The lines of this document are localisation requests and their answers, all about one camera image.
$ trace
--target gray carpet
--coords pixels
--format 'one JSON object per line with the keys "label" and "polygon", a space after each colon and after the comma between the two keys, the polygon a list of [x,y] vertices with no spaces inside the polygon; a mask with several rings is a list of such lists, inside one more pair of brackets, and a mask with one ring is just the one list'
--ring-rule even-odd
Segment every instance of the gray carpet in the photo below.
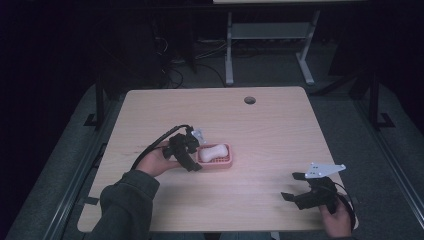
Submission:
{"label": "gray carpet", "polygon": [[[315,86],[303,82],[294,56],[298,49],[296,44],[284,45],[278,51],[265,49],[254,57],[235,58],[234,87],[302,86],[307,92],[313,92],[336,79],[327,76],[336,45],[314,44],[311,47],[307,61],[316,80]],[[222,77],[225,76],[222,55],[201,59],[197,63],[213,67]],[[198,66],[197,73],[193,73],[186,65],[178,64],[175,70],[184,76],[181,87],[222,87],[218,74],[208,67]],[[172,72],[171,78],[178,82],[180,75]],[[341,177],[349,193],[358,201],[359,227],[354,235],[359,239],[424,239],[422,227],[400,190],[368,122],[358,110],[357,104],[366,105],[366,98],[360,103],[353,102],[347,97],[349,87],[347,84],[325,97],[311,97],[310,101],[335,162],[347,166]],[[87,115],[95,111],[94,88],[87,91],[8,239],[43,239],[81,159],[89,156],[93,161],[101,145],[107,143],[123,99],[124,96],[119,101],[106,101],[107,122],[100,131],[94,131],[94,127],[83,126]],[[379,134],[401,160],[400,164],[417,192],[424,196],[420,173],[424,169],[423,136],[403,112],[396,97],[385,88],[381,89],[380,107],[390,115],[396,128],[383,129]],[[58,229],[55,236],[84,239],[85,235],[76,228],[82,210],[79,200],[87,196],[95,173],[96,169],[91,169],[84,184],[78,186],[79,197],[74,199],[69,219],[63,221],[64,231]],[[326,238],[322,231],[281,233],[280,237],[293,240]]]}

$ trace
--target person's left hand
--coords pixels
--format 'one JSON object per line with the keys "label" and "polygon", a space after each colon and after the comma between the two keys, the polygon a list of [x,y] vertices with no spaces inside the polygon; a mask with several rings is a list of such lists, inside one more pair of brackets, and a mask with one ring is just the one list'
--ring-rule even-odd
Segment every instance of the person's left hand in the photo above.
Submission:
{"label": "person's left hand", "polygon": [[168,146],[168,142],[161,142],[156,149],[147,154],[137,165],[136,170],[143,171],[152,177],[156,177],[165,171],[181,167],[177,161],[169,161],[162,154],[163,147]]}

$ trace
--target dark background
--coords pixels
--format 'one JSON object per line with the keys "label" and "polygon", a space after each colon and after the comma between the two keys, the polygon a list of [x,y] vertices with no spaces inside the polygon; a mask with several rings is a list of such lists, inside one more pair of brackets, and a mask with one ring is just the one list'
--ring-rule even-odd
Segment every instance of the dark background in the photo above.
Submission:
{"label": "dark background", "polygon": [[[108,13],[81,11],[80,7],[81,2],[73,0],[0,2],[0,238],[7,234],[78,101],[96,78],[103,77],[112,98],[130,88],[158,88],[163,84],[158,71],[167,60],[157,59],[154,54],[155,43],[149,35],[152,29],[146,25],[150,15],[111,17]],[[336,38],[340,42],[330,74],[349,74],[358,66],[369,66],[396,93],[421,132],[423,10],[419,1],[410,0],[374,1],[366,8],[337,14],[323,11],[314,38]],[[210,18],[176,13],[174,18],[161,21],[159,32],[168,37],[170,47],[189,59],[193,39],[219,38],[225,34],[216,20],[225,24],[226,15],[215,14],[211,23]],[[331,24],[334,18],[340,21]],[[137,26],[144,29],[139,32],[142,45],[128,35]],[[144,67],[123,69],[93,39],[126,63],[142,63]],[[108,74],[110,67],[120,69],[127,80],[117,82],[121,76]]]}

